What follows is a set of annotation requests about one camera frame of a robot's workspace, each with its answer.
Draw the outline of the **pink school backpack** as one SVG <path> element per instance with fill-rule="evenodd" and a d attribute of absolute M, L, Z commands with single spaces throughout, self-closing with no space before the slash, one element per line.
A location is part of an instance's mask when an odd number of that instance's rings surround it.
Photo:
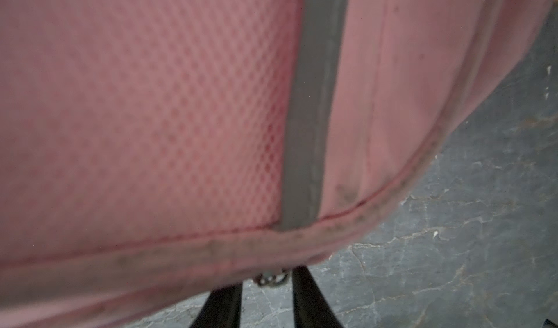
<path fill-rule="evenodd" d="M 327 259 L 553 2 L 1 0 L 1 326 L 116 326 Z"/>

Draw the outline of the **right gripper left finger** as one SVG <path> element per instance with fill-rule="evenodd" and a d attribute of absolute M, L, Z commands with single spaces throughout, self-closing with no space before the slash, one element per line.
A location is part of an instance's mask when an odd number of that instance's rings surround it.
<path fill-rule="evenodd" d="M 212 291 L 190 328 L 239 328 L 243 285 Z"/>

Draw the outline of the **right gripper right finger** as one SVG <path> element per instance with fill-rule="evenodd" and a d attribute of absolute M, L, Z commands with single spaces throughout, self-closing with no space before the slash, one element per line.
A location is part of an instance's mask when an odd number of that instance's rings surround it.
<path fill-rule="evenodd" d="M 292 271 L 295 328 L 343 328 L 305 266 Z"/>

